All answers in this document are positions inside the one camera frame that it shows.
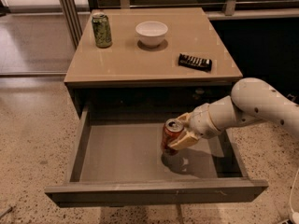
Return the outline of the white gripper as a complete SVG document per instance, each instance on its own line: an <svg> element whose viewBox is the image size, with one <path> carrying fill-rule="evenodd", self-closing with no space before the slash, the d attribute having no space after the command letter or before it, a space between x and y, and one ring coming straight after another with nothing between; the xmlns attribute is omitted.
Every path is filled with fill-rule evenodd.
<svg viewBox="0 0 299 224"><path fill-rule="evenodd" d="M221 134L221 131L214 125L208 109L209 104L203 104L197 106L191 113L186 112L178 116L177 120L184 127L189 126L191 131L184 130L167 146L174 150L182 150L195 145L199 138L210 139Z"/></svg>

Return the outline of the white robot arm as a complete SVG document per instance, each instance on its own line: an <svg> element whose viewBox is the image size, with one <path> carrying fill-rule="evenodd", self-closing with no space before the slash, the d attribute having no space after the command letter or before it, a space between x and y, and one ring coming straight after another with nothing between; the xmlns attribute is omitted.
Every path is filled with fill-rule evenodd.
<svg viewBox="0 0 299 224"><path fill-rule="evenodd" d="M173 141L163 150L181 150L195 145L201 138L210 139L223 131L270 121L299 138L299 106L258 78L237 81L231 94L211 104L197 106L176 118L183 125Z"/></svg>

